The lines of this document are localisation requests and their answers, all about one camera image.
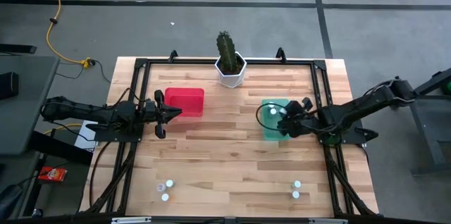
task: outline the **wooden table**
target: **wooden table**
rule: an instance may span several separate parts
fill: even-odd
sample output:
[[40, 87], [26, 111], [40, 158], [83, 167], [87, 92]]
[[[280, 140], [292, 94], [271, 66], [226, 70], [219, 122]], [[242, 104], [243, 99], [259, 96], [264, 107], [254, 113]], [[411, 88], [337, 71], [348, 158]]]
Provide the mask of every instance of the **wooden table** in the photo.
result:
[[[135, 59], [118, 58], [109, 104], [130, 86]], [[334, 104], [352, 99], [345, 62], [333, 59], [326, 64]], [[167, 87], [203, 88], [204, 115], [175, 118], [165, 126], [166, 139], [156, 138], [153, 124], [145, 126], [135, 158], [128, 216], [333, 215], [323, 148], [316, 137], [264, 141], [263, 130], [255, 119], [262, 99], [301, 101], [309, 97], [314, 100], [308, 66], [247, 66], [244, 83], [228, 89], [219, 84], [218, 73], [212, 65], [152, 65], [147, 97], [153, 98], [154, 90], [164, 92]], [[111, 180], [117, 148], [118, 144], [110, 144], [100, 158], [93, 184], [94, 200]], [[377, 212], [364, 152], [356, 146], [343, 145], [343, 154], [350, 184], [368, 207]], [[173, 179], [175, 187], [168, 192], [170, 200], [163, 202], [156, 186], [167, 179]], [[302, 182], [301, 197], [296, 200], [290, 196], [294, 180]], [[85, 187], [82, 210], [88, 207], [89, 183]], [[341, 186], [338, 191], [344, 211]]]

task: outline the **transparent teal container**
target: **transparent teal container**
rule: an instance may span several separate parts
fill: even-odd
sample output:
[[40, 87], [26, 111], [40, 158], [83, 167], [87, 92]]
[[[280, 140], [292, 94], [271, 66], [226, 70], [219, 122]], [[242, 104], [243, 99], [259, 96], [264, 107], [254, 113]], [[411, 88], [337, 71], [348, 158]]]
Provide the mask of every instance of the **transparent teal container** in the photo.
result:
[[[279, 104], [281, 106], [286, 106], [288, 104], [288, 99], [265, 99], [262, 101], [262, 104], [267, 104], [273, 102], [275, 104]], [[269, 128], [277, 128], [277, 122], [282, 120], [282, 116], [279, 113], [279, 110], [281, 109], [281, 107], [279, 106], [274, 106], [273, 107], [276, 110], [276, 114], [271, 114], [271, 107], [269, 105], [263, 106], [260, 109], [261, 115], [261, 122]], [[264, 139], [265, 140], [271, 140], [271, 141], [281, 141], [281, 140], [287, 140], [290, 138], [290, 136], [286, 135], [286, 136], [282, 136], [280, 132], [275, 131], [275, 130], [269, 130], [266, 128], [263, 128], [263, 132], [264, 132]]]

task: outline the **gray floor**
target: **gray floor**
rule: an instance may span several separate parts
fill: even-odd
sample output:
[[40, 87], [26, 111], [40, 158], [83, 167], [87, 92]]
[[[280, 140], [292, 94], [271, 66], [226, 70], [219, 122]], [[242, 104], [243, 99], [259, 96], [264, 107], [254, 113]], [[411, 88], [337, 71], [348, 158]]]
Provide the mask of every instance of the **gray floor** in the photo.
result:
[[[147, 0], [296, 2], [315, 0]], [[451, 0], [323, 0], [349, 4], [451, 4]], [[45, 42], [48, 19], [55, 6], [0, 7], [0, 42], [34, 44], [37, 55], [51, 55]], [[396, 75], [413, 86], [451, 66], [449, 11], [326, 10], [334, 58], [345, 59], [352, 92], [363, 94], [378, 82]], [[287, 56], [324, 58], [316, 9], [215, 8], [146, 6], [64, 6], [51, 41], [74, 59], [100, 60], [108, 77], [117, 56], [216, 56], [215, 38], [229, 30], [244, 56], [272, 57], [278, 47]], [[76, 75], [77, 66], [58, 71]], [[77, 80], [56, 77], [49, 96], [102, 104], [108, 83], [99, 68]], [[390, 217], [451, 222], [451, 176], [413, 178], [410, 168], [429, 161], [410, 111], [386, 109], [364, 119], [380, 133], [368, 153], [379, 210]], [[39, 122], [38, 130], [50, 128]]]

